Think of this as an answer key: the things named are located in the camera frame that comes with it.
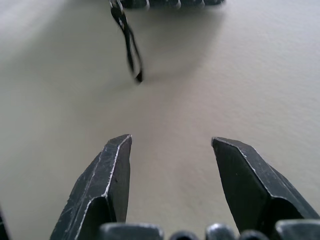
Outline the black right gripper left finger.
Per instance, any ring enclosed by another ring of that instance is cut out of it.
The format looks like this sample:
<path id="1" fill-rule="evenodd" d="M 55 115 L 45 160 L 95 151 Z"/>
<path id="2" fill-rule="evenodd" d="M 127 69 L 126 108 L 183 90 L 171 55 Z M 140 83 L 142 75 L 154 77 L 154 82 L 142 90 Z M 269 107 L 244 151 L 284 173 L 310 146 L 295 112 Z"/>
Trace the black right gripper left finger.
<path id="1" fill-rule="evenodd" d="M 110 139 L 75 182 L 49 240 L 96 240 L 106 223 L 124 223 L 132 135 Z"/>

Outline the black white grid pencil case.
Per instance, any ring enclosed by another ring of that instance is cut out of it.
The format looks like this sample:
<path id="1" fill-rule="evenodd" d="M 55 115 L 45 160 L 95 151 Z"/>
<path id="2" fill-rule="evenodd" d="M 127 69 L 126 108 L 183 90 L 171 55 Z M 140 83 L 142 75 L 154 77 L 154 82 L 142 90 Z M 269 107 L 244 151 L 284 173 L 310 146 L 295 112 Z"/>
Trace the black white grid pencil case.
<path id="1" fill-rule="evenodd" d="M 121 29 L 125 41 L 126 59 L 128 68 L 134 81 L 138 84 L 144 80 L 144 66 L 139 48 L 136 44 L 135 36 L 130 27 L 125 9 L 145 9 L 150 8 L 196 8 L 219 6 L 225 0 L 108 0 L 110 13 Z"/>

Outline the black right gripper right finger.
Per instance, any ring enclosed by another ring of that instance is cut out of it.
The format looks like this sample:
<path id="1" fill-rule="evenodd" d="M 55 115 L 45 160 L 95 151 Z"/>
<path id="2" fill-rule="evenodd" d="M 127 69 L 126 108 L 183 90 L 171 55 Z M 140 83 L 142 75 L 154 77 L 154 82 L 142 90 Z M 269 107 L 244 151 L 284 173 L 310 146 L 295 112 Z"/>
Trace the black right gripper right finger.
<path id="1" fill-rule="evenodd" d="M 281 220 L 320 220 L 320 215 L 279 171 L 250 145 L 238 140 L 211 140 L 224 195 L 240 232 L 271 235 Z"/>

